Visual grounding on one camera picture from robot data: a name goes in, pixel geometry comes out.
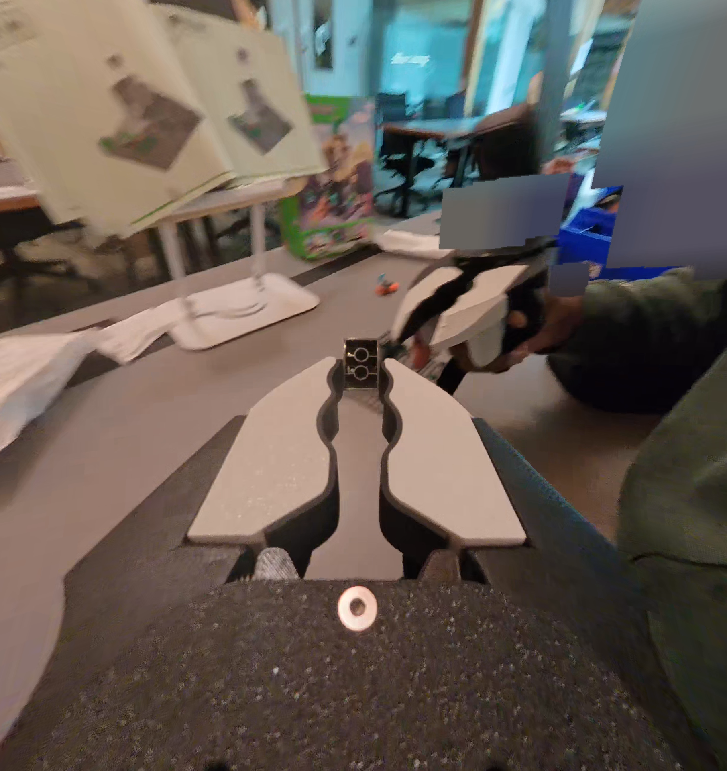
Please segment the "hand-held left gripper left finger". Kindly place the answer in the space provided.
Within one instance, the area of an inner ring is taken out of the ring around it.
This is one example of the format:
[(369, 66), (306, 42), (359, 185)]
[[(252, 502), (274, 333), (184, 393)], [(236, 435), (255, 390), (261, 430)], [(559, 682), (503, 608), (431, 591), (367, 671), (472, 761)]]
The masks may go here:
[(305, 577), (339, 524), (342, 363), (327, 357), (284, 381), (245, 417), (186, 538), (194, 545), (279, 548)]

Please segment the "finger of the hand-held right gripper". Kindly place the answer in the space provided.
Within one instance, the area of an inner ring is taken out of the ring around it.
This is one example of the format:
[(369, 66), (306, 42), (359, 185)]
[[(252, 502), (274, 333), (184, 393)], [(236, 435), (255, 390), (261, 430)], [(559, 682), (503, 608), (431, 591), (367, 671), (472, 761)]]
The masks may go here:
[(467, 342), (474, 350), (501, 350), (509, 313), (507, 292), (521, 281), (526, 265), (508, 265), (480, 273), (438, 324), (432, 350)]
[(459, 267), (425, 273), (403, 297), (391, 327), (392, 341), (419, 338), (432, 345), (439, 321), (463, 294), (464, 271)]

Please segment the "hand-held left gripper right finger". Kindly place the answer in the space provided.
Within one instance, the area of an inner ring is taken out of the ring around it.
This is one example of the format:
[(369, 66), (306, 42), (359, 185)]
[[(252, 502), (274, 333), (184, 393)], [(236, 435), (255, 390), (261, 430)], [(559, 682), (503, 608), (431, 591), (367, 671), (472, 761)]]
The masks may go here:
[(431, 554), (524, 547), (527, 534), (471, 414), (395, 359), (380, 372), (379, 528), (417, 577)]

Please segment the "dark grey rectangular brick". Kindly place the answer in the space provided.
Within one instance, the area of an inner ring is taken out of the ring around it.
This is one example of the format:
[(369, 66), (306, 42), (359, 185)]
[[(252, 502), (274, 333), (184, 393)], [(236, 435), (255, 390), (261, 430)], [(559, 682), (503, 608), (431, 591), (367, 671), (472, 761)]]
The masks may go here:
[(343, 387), (352, 391), (377, 391), (379, 388), (378, 339), (346, 339), (343, 345)]

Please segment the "brick building instruction booklet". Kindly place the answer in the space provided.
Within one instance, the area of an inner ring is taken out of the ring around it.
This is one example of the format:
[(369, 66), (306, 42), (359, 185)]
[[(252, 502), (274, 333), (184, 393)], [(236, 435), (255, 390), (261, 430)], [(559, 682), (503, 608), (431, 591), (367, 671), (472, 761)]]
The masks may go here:
[(327, 169), (281, 38), (169, 2), (0, 2), (0, 142), (54, 224), (107, 237)]

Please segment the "person's right forearm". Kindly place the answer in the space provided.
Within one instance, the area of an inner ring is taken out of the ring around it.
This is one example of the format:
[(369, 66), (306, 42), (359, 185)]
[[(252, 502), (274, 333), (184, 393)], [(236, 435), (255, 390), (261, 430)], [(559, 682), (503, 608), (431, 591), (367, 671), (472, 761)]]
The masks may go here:
[(548, 367), (596, 410), (663, 416), (726, 349), (727, 279), (696, 281), (681, 268), (589, 284), (580, 323)]

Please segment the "person's right hand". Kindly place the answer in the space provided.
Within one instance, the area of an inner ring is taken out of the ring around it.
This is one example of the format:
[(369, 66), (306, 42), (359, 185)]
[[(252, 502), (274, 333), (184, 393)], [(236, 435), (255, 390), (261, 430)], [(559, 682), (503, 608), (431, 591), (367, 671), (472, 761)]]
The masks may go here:
[(580, 325), (583, 318), (584, 295), (559, 296), (545, 293), (542, 324), (514, 350), (501, 359), (501, 371), (508, 371), (528, 356), (547, 353), (560, 347)]

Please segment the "blue container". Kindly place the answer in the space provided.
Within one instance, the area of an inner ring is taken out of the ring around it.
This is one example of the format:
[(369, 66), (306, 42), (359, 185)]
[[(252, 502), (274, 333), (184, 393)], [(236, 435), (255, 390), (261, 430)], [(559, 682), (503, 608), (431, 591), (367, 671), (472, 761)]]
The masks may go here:
[(558, 264), (588, 263), (604, 269), (621, 201), (623, 187), (605, 188), (590, 207), (580, 209), (561, 227)]

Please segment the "green toy set box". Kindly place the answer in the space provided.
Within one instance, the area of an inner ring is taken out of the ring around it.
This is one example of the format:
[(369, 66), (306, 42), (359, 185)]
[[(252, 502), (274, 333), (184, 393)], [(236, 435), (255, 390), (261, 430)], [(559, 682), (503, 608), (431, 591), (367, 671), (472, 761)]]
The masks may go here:
[(318, 261), (370, 242), (376, 125), (371, 100), (308, 95), (306, 101), (327, 169), (281, 200), (281, 238), (294, 257)]

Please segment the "black office chair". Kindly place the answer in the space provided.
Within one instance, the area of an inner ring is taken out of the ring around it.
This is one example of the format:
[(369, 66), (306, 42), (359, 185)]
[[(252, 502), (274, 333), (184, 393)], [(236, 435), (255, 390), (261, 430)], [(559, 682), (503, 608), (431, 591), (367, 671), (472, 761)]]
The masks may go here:
[(403, 198), (406, 191), (413, 190), (415, 177), (425, 170), (432, 169), (435, 162), (415, 152), (418, 140), (405, 134), (389, 131), (385, 125), (392, 122), (408, 122), (413, 115), (407, 108), (406, 93), (379, 92), (375, 99), (375, 110), (381, 142), (379, 160), (382, 168), (391, 174), (400, 176), (403, 181), (394, 188), (380, 190), (374, 195), (374, 201), (384, 195), (391, 195), (391, 205), (398, 198)]

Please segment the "office table wooden edge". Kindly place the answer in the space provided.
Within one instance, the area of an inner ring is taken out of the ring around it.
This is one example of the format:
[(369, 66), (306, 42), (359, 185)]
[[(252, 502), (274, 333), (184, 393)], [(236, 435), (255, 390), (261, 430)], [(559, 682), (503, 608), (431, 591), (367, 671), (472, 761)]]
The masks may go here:
[[(490, 154), (493, 150), (523, 149), (525, 159), (538, 159), (535, 109), (527, 103), (492, 113), (484, 118), (392, 122), (386, 124), (385, 129), (418, 140), (415, 152), (425, 157), (427, 156), (420, 152), (420, 147), (428, 142), (442, 146), (446, 150), (448, 161), (444, 179), (449, 180), (449, 188), (462, 188), (473, 169), (478, 172), (479, 178), (491, 179)], [(419, 175), (420, 173), (415, 177), (412, 191), (407, 190), (403, 198), (397, 199), (394, 206), (390, 201), (391, 213), (394, 216), (407, 218), (413, 202), (420, 202), (426, 210), (435, 199), (435, 194), (416, 188), (416, 178)]]
[(40, 206), (36, 189), (18, 164), (0, 157), (0, 213)]

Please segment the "white crumpled paper bag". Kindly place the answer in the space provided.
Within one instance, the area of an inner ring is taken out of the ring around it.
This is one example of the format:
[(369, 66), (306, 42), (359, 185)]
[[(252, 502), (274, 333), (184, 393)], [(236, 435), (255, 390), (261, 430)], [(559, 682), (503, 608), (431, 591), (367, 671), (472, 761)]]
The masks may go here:
[(0, 452), (57, 398), (99, 331), (0, 337)]

